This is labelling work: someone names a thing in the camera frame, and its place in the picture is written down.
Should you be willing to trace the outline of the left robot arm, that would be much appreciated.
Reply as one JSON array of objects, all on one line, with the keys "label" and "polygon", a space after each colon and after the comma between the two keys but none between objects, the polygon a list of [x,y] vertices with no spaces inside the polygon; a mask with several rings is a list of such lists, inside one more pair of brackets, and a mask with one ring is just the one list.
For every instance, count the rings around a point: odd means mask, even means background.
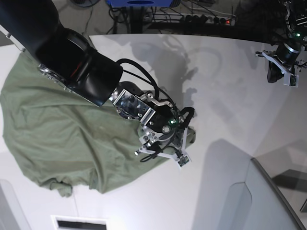
[{"label": "left robot arm", "polygon": [[282,79],[286,86],[297,87],[299,75],[295,69],[307,67],[307,62],[298,60],[307,49],[307,2],[305,0],[280,0],[283,7],[286,38],[274,51],[257,51],[255,56],[268,61],[267,81],[276,83]]}]

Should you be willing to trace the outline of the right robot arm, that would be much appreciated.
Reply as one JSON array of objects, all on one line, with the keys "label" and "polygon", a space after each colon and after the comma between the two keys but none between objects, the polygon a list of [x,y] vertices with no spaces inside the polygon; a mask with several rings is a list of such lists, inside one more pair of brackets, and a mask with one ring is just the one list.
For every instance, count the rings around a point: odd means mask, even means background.
[{"label": "right robot arm", "polygon": [[111,101],[124,119],[139,121],[145,154],[142,162],[156,157],[173,159],[183,166],[192,107],[178,109],[169,95],[138,63],[113,61],[100,54],[78,32],[65,28],[50,0],[3,0],[0,26],[38,62],[39,71],[87,101],[102,106]]}]

